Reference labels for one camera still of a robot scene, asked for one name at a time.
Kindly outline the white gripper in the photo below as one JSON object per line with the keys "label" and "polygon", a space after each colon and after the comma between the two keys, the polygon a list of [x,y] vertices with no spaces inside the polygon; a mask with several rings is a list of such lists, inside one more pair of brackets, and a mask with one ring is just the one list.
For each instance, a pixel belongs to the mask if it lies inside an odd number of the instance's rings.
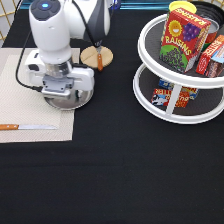
{"label": "white gripper", "polygon": [[25,67],[30,83],[40,86],[46,98],[70,98],[73,91],[94,88],[94,71],[88,66],[73,64],[72,59],[61,64],[44,63],[35,49],[29,53]]}

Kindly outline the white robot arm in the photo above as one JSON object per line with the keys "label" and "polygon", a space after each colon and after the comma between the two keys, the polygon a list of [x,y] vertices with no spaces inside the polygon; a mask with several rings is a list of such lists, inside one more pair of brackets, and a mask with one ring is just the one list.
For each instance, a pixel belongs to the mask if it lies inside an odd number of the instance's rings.
{"label": "white robot arm", "polygon": [[35,0],[29,21],[37,46],[25,62],[30,82],[49,98],[69,97],[73,90],[91,91],[94,71],[72,62],[70,40],[101,47],[110,29],[106,0]]}

